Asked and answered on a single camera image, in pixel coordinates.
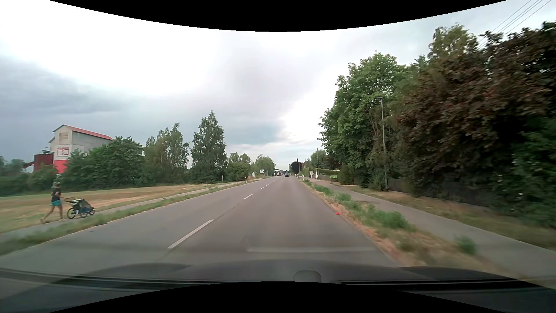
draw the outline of asphalt road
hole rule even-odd
[[[81,274],[134,263],[195,265],[270,258],[397,266],[297,178],[280,176],[17,251],[0,257],[0,267]]]

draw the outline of white lane marking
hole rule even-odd
[[[204,226],[207,226],[210,222],[214,221],[214,219],[211,219],[209,221],[207,221],[206,223],[204,223],[203,225],[195,228],[194,231],[190,232],[189,234],[183,236],[180,240],[174,242],[171,246],[168,247],[168,249],[174,249],[174,247],[176,247],[178,244],[180,244],[182,241],[184,241],[185,239],[188,239],[189,237],[191,237],[194,233],[198,232],[201,228],[203,228]]]
[[[369,252],[376,251],[374,247],[291,247],[291,248],[267,248],[253,247],[248,248],[247,252],[258,253],[334,253],[334,252]]]

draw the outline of sidewalk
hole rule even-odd
[[[526,278],[556,278],[556,252],[485,231],[467,224],[436,216],[414,208],[357,193],[322,180],[307,178],[313,183],[351,195],[354,201],[366,201],[385,211],[398,211],[418,229],[447,241],[468,236],[477,244],[478,254],[508,271]]]
[[[250,180],[250,182],[254,182],[257,180],[260,180],[262,178],[259,179],[253,179]],[[99,211],[96,212],[95,214],[105,214],[105,213],[112,213],[115,211],[120,211],[120,210],[125,210],[125,209],[129,209],[129,208],[133,208],[133,207],[138,207],[138,206],[142,206],[144,204],[150,204],[150,203],[154,203],[154,202],[159,202],[165,199],[171,199],[171,198],[176,198],[176,197],[183,197],[185,195],[188,194],[194,194],[194,193],[200,193],[200,192],[205,192],[205,191],[209,191],[211,189],[214,189],[216,187],[227,187],[227,186],[232,186],[232,185],[237,185],[237,184],[241,184],[244,183],[243,181],[241,182],[233,182],[233,183],[229,183],[229,184],[223,184],[223,185],[218,185],[218,186],[214,186],[214,187],[209,187],[209,188],[205,188],[205,189],[200,189],[200,190],[193,190],[190,192],[185,192],[185,193],[180,193],[180,194],[175,194],[175,195],[171,195],[169,197],[164,197],[164,198],[158,198],[158,199],[153,199],[153,200],[147,200],[147,201],[143,201],[143,202],[138,202],[138,203],[134,203],[134,204],[129,204],[127,206],[122,206],[122,207],[117,207],[117,208],[111,208],[108,210],[104,210],[104,211]],[[49,228],[52,227],[56,227],[59,226],[63,223],[73,223],[75,221],[79,221],[81,219],[81,217],[76,217],[74,219],[68,219],[66,216],[64,216],[64,221],[63,222],[50,222],[50,223],[46,223],[46,224],[40,224],[40,225],[35,225],[35,226],[31,226],[31,227],[27,227],[27,228],[21,228],[21,229],[17,229],[15,231],[10,231],[10,232],[6,232],[3,234],[0,234],[0,242],[6,241],[6,240],[10,240],[10,239],[14,239],[14,238],[20,238],[20,237],[24,237],[27,236],[29,234],[32,233],[36,233],[36,232],[42,232],[45,231]]]

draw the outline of street lamp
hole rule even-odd
[[[319,178],[319,148],[316,149],[316,177]]]
[[[382,129],[383,129],[383,148],[384,148],[384,157],[386,158],[386,139],[384,137],[384,106],[383,106],[383,97],[374,97],[374,99],[380,99],[380,110],[382,111]],[[384,183],[386,190],[388,189],[388,176],[386,176],[386,159],[384,159]]]

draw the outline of child in stroller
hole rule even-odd
[[[76,199],[73,197],[66,198],[64,201],[69,202],[72,206],[68,210],[67,216],[69,219],[73,219],[75,215],[87,217],[87,215],[93,215],[95,213],[95,208],[93,208],[85,199]]]

